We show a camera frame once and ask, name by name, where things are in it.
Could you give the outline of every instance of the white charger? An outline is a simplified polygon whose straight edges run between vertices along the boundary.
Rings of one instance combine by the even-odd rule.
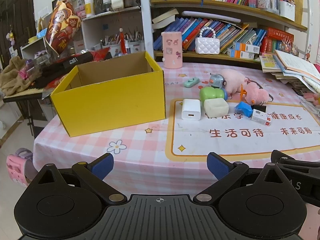
[[[198,99],[184,99],[181,117],[183,120],[199,121],[201,119],[201,104]]]

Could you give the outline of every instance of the cream quilted handbag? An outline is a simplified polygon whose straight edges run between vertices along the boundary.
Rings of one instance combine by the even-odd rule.
[[[203,38],[202,33],[205,30],[213,32],[212,38]],[[220,40],[216,39],[216,33],[213,28],[203,27],[200,30],[200,36],[196,38],[196,53],[198,54],[219,54],[220,53]]]

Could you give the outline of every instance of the stuffed animal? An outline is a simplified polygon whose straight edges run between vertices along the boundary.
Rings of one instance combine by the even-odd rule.
[[[228,97],[231,94],[241,91],[241,85],[243,89],[246,88],[247,81],[249,80],[240,72],[234,69],[222,69],[219,71],[219,74],[224,77],[227,84],[225,85],[224,89],[227,91]]]
[[[303,97],[306,99],[306,101],[313,103],[316,108],[320,108],[319,95],[314,93],[304,93]]]
[[[254,82],[247,84],[245,90],[247,92],[245,100],[249,105],[260,105],[262,102],[269,101],[269,93],[265,89],[259,88]]]

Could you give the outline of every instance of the yellow box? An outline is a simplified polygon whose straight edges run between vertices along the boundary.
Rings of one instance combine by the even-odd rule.
[[[51,93],[69,136],[165,119],[164,73],[147,52],[75,66]]]

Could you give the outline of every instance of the pink pen holder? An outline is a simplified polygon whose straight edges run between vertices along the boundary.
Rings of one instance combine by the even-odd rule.
[[[182,37],[181,32],[162,32],[162,48],[165,68],[182,67]]]

